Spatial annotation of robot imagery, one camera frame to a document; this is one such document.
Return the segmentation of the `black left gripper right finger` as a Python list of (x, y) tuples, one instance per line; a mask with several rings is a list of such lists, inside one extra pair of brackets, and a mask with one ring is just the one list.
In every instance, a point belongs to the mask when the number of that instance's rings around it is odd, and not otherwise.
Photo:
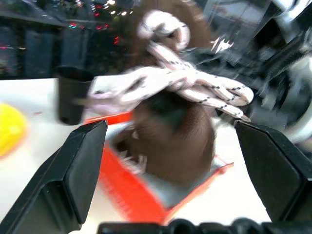
[(234, 124), (249, 177), (271, 221), (312, 219), (312, 162), (280, 131)]

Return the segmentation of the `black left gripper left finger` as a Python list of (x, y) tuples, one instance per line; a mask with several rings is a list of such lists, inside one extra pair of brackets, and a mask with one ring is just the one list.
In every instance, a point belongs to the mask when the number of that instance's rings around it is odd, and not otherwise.
[(85, 223), (98, 181), (107, 123), (85, 124), (36, 171), (0, 224), (2, 234), (69, 234)]

